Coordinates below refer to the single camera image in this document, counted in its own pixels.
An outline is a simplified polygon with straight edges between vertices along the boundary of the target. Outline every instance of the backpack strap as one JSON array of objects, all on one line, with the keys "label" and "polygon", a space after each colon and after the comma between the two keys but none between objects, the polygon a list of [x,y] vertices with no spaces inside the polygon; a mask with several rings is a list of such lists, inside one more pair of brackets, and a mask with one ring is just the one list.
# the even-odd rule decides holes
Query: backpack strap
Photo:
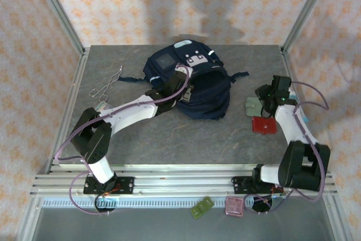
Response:
[{"label": "backpack strap", "polygon": [[236,82],[236,78],[238,77],[245,77],[245,76],[248,76],[249,73],[248,72],[238,72],[238,73],[235,73],[233,76],[230,76],[229,79],[232,83]]},{"label": "backpack strap", "polygon": [[141,82],[145,81],[146,78],[135,78],[135,77],[119,77],[118,81],[122,82]]}]

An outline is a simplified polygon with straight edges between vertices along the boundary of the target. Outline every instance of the green object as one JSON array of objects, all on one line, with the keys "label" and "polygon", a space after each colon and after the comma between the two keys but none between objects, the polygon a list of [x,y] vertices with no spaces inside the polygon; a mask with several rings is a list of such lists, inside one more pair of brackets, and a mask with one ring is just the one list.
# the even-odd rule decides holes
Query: green object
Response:
[{"label": "green object", "polygon": [[214,202],[210,199],[210,197],[205,197],[203,199],[203,203],[207,205],[207,208],[210,209],[214,206]]},{"label": "green object", "polygon": [[201,211],[199,211],[198,207],[197,206],[193,206],[191,208],[191,212],[192,212],[192,215],[195,219],[199,218],[202,216],[202,213]]},{"label": "green object", "polygon": [[111,109],[113,108],[110,104],[106,103],[106,102],[100,102],[96,107],[95,107],[95,111],[100,111],[100,110],[107,110],[107,109]]},{"label": "green object", "polygon": [[250,117],[262,117],[262,104],[257,97],[247,97],[246,99],[246,115]]},{"label": "green object", "polygon": [[195,219],[197,219],[208,212],[213,206],[214,202],[210,199],[210,197],[205,197],[202,201],[197,203],[196,206],[191,208],[192,215]]}]

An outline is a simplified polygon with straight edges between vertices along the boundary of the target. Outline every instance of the metal wire hook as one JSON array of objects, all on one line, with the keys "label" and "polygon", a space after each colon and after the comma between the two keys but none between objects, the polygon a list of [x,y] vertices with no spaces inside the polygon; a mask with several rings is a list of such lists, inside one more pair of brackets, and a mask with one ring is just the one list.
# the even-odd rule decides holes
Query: metal wire hook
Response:
[{"label": "metal wire hook", "polygon": [[115,81],[118,80],[118,78],[119,78],[122,70],[123,70],[123,65],[120,66],[120,69],[119,69],[118,72],[116,72],[115,74],[113,74],[113,75],[111,76],[111,79],[109,80],[109,82],[108,82],[105,86],[103,86],[100,90],[92,89],[92,90],[89,92],[89,95],[90,95],[91,97],[95,97],[95,96],[97,96],[99,93],[101,93],[102,90],[105,89],[105,90],[103,91],[103,93],[101,94],[101,96],[99,97],[99,101],[100,101],[100,102],[105,102],[106,100],[108,100],[108,95],[106,95],[105,93],[106,93],[107,90],[109,89],[109,86],[110,86],[111,84],[113,84]]}]

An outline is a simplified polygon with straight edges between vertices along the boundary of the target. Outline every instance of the red sponge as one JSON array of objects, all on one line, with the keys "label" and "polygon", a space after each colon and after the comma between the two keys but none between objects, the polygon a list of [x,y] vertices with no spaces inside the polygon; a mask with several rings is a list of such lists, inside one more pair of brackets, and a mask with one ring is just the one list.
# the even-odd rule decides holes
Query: red sponge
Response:
[{"label": "red sponge", "polygon": [[276,134],[276,120],[275,118],[252,117],[252,130],[263,135]]}]

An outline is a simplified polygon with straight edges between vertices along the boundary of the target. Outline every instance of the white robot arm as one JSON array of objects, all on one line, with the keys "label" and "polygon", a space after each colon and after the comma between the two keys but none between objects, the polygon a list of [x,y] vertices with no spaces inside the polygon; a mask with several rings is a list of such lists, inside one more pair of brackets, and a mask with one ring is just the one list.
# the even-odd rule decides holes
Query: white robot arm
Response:
[{"label": "white robot arm", "polygon": [[72,144],[84,157],[102,191],[112,190],[117,180],[117,176],[106,158],[111,137],[138,121],[150,119],[171,110],[181,100],[187,88],[185,87],[174,98],[168,99],[168,97],[176,95],[182,89],[187,81],[187,76],[188,79],[191,77],[192,71],[193,69],[190,67],[179,65],[168,81],[156,89],[147,91],[130,103],[100,112],[93,108],[88,108],[83,112],[73,131],[90,120],[108,116],[102,121],[84,128],[72,139]]},{"label": "white robot arm", "polygon": [[[260,164],[253,169],[252,177],[234,177],[232,182],[236,194],[268,194],[275,185],[313,191],[320,189],[321,167],[310,142],[321,158],[325,173],[330,149],[327,145],[318,143],[302,120],[300,112],[294,112],[297,101],[289,98],[290,85],[289,77],[273,76],[272,85],[263,85],[255,90],[263,110],[280,124],[288,147],[280,165]],[[311,166],[303,163],[304,157],[312,163]]]}]

